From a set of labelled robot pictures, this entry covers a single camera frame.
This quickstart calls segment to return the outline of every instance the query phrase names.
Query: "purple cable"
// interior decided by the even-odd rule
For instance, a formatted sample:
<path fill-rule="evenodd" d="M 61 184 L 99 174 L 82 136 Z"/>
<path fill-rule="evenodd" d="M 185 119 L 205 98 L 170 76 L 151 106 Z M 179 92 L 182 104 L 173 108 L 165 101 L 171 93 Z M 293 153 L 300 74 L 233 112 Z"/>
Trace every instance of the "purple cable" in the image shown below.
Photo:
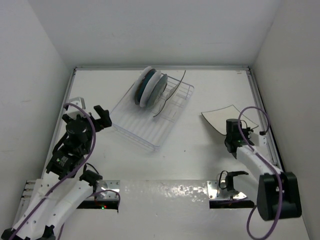
<path fill-rule="evenodd" d="M 62 226 L 60 228 L 59 236 L 58 236 L 58 238 L 56 240 L 60 240 L 61 235 L 62 235 L 62 231 L 64 230 L 64 226 L 65 226 L 65 224 L 62 224 Z"/>
<path fill-rule="evenodd" d="M 270 118 L 268 116 L 268 114 L 262 110 L 261 108 L 259 107 L 256 107 L 256 106 L 248 106 L 246 108 L 244 108 L 241 112 L 240 112 L 240 115 L 239 115 L 239 118 L 238 118 L 238 129 L 240 131 L 240 134 L 243 138 L 243 140 L 245 141 L 245 143 L 249 146 L 249 148 L 254 152 L 255 149 L 251 146 L 251 144 L 249 143 L 249 141 L 246 139 L 242 129 L 241 129 L 241 116 L 244 114 L 244 112 L 248 109 L 256 109 L 256 110 L 259 110 L 261 111 L 266 119 L 267 119 L 267 128 L 266 128 L 266 131 L 267 132 L 269 129 L 270 129 Z M 255 237 L 251 234 L 250 232 L 250 229 L 249 229 L 249 226 L 250 226 L 250 220 L 251 220 L 251 217 L 255 211 L 255 209 L 257 208 L 257 206 L 254 206 L 254 208 L 252 208 L 250 214 L 249 214 L 249 217 L 248 217 L 248 220 L 246 222 L 246 231 L 247 233 L 249 234 L 249 236 L 253 239 L 253 240 L 265 240 L 267 239 L 271 234 L 272 232 L 275 230 L 276 226 L 277 226 L 277 223 L 278 223 L 278 220 L 280 218 L 280 214 L 281 214 L 281 209 L 282 209 L 282 199 L 283 199 L 283 196 L 282 196 L 282 192 L 283 192 L 283 187 L 282 187 L 282 182 L 281 182 L 281 178 L 280 178 L 280 175 L 277 173 L 277 171 L 273 168 L 273 166 L 267 161 L 265 160 L 258 152 L 255 154 L 265 165 L 267 165 L 267 167 L 274 173 L 274 175 L 276 176 L 276 179 L 278 181 L 278 186 L 279 186 L 279 200 L 278 200 L 278 208 L 276 210 L 276 214 L 275 214 L 275 218 L 274 218 L 274 221 L 273 221 L 273 224 L 270 228 L 270 230 L 263 236 L 263 237 Z"/>
<path fill-rule="evenodd" d="M 92 193 L 92 194 L 90 195 L 90 197 L 95 197 L 95 196 L 97 196 L 97 195 L 99 195 L 99 194 L 101 194 L 101 193 L 105 193 L 105 192 L 113 192 L 113 193 L 115 193 L 115 194 L 119 197 L 118 205 L 116 206 L 117 212 L 119 213 L 119 205 L 120 205 L 121 197 L 120 197 L 120 194 L 119 194 L 117 191 L 111 190 L 111 189 L 101 190 L 101 191 L 97 191 L 97 192 L 95 192 L 95 193 Z"/>
<path fill-rule="evenodd" d="M 66 179 L 72 177 L 73 175 L 75 175 L 78 170 L 86 163 L 86 161 L 88 161 L 88 159 L 90 158 L 91 154 L 94 151 L 95 145 L 96 145 L 96 129 L 95 129 L 95 125 L 92 122 L 92 120 L 90 119 L 90 116 L 88 113 L 86 113 L 84 110 L 82 110 L 80 107 L 78 107 L 77 105 L 73 104 L 73 103 L 66 103 L 63 105 L 64 108 L 66 108 L 67 106 L 71 106 L 74 107 L 76 109 L 78 109 L 89 121 L 89 124 L 92 128 L 92 145 L 91 145 L 91 149 L 90 152 L 88 153 L 88 155 L 84 158 L 83 162 L 80 163 L 73 171 L 71 171 L 69 174 L 67 174 L 64 178 L 62 178 L 60 181 L 58 181 L 45 195 L 44 198 L 42 198 L 39 203 L 34 207 L 34 209 L 28 214 L 28 216 L 25 217 L 25 219 L 22 221 L 22 223 L 16 228 L 16 230 L 13 232 L 13 234 L 11 235 L 11 237 L 8 240 L 13 240 L 14 237 L 17 235 L 17 233 L 19 232 L 19 230 L 24 226 L 24 224 L 28 221 L 28 219 L 37 211 L 37 209 L 41 206 L 41 204 L 46 200 L 46 197 L 48 197 L 61 183 L 63 183 Z"/>

